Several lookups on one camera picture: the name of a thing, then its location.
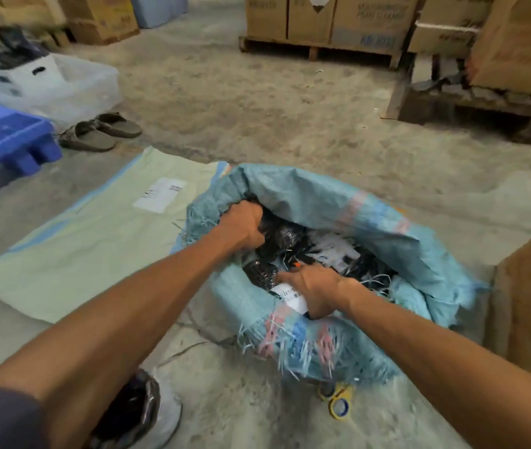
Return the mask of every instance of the open sack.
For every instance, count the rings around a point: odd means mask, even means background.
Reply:
[[[310,229],[350,236],[398,276],[392,300],[436,324],[457,323],[473,309],[486,284],[475,280],[446,251],[434,232],[411,223],[374,195],[329,176],[294,167],[235,167],[187,208],[184,242],[209,232],[231,204],[257,196],[276,216]],[[382,383],[398,367],[341,314],[309,320],[254,286],[239,258],[216,271],[210,286],[239,327],[239,340],[278,360],[296,377],[346,383]]]

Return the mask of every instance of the sandal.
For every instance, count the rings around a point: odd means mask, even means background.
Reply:
[[[141,127],[118,112],[102,113],[93,120],[95,128],[113,137],[134,138],[142,133]]]
[[[81,121],[69,127],[59,136],[60,145],[77,151],[104,152],[116,146],[111,136],[96,130],[91,121]]]

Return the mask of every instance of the forearm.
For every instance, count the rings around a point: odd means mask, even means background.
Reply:
[[[80,446],[215,266],[239,240],[217,227],[82,305],[0,366],[0,387],[46,411],[54,448]]]
[[[358,282],[336,299],[474,448],[531,447],[529,373]]]

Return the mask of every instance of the shirt sleeve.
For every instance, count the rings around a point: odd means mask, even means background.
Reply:
[[[43,421],[33,397],[0,389],[0,449],[49,449]]]

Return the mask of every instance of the concrete floor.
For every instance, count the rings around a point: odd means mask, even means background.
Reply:
[[[387,60],[242,54],[243,6],[226,1],[193,0],[188,15],[165,27],[73,47],[120,69],[120,110],[145,134],[102,155],[67,152],[2,188],[0,253],[149,144],[201,162],[293,165],[350,182],[435,229],[482,278],[531,237],[531,146],[480,124],[381,120],[396,80]],[[208,293],[190,306],[203,330],[223,339],[230,331],[216,308]],[[0,303],[0,362],[45,326]],[[147,365],[202,340],[175,327]],[[237,350],[204,344],[161,371],[185,406],[169,447],[466,447],[405,378],[359,392],[351,422],[339,423],[314,389],[282,381],[272,362]]]

